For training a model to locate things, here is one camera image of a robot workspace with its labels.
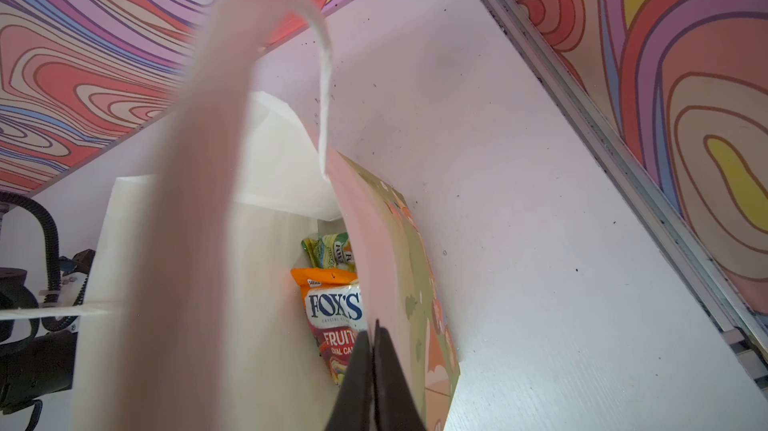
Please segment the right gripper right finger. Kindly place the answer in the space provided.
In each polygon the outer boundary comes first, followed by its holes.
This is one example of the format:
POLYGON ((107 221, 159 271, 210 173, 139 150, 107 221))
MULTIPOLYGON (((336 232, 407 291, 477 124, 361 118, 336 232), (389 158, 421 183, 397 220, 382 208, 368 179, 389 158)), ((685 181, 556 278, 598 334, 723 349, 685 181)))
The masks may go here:
POLYGON ((376 322, 373 342, 374 416, 377 430, 425 431, 389 331, 376 322))

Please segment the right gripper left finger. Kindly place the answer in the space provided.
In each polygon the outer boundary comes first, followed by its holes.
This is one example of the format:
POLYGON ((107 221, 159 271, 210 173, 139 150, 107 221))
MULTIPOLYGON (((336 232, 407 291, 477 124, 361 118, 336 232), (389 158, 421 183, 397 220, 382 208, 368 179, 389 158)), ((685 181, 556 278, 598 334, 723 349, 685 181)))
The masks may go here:
POLYGON ((373 382, 373 350, 368 332, 363 331, 357 336, 326 431, 368 431, 371 428, 373 382))

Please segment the red orange Fox's fruits bag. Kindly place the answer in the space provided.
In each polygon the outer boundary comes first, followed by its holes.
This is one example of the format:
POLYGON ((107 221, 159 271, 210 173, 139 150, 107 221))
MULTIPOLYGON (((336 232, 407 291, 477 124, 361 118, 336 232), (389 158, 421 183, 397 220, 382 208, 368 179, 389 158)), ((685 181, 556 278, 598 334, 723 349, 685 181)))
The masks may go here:
POLYGON ((307 322, 330 376, 341 385, 360 332, 367 330, 356 273, 338 268, 295 268, 307 322))

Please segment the yellow green Fox's bag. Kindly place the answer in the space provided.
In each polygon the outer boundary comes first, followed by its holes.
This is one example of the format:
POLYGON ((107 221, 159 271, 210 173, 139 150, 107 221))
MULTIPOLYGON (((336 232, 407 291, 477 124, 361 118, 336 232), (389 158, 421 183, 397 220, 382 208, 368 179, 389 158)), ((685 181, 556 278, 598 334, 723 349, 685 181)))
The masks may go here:
POLYGON ((356 273, 351 242, 346 232, 306 238, 302 241, 302 248, 312 268, 356 273))

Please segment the illustrated paper gift bag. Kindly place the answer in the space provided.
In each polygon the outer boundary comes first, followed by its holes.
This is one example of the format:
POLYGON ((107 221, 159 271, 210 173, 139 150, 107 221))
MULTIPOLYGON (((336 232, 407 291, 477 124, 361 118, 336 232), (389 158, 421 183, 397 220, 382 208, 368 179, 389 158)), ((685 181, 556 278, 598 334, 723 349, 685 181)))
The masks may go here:
POLYGON ((323 430, 341 385, 295 268, 346 232, 373 350, 391 336, 426 430, 460 370, 403 198, 329 146, 332 45, 312 0, 217 0, 156 175, 117 180, 80 324, 76 430, 323 430))

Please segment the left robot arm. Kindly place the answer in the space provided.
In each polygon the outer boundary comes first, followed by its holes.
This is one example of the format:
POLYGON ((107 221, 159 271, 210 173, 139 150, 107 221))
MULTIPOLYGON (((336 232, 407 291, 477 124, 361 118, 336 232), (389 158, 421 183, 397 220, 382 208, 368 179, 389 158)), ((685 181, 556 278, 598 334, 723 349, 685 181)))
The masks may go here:
POLYGON ((3 191, 1 205, 30 213, 43 235, 47 287, 39 295, 27 288, 26 270, 1 269, 1 413, 29 410, 26 428, 34 430, 42 398, 72 388, 78 340, 74 308, 85 301, 96 251, 61 255, 52 215, 28 196, 3 191))

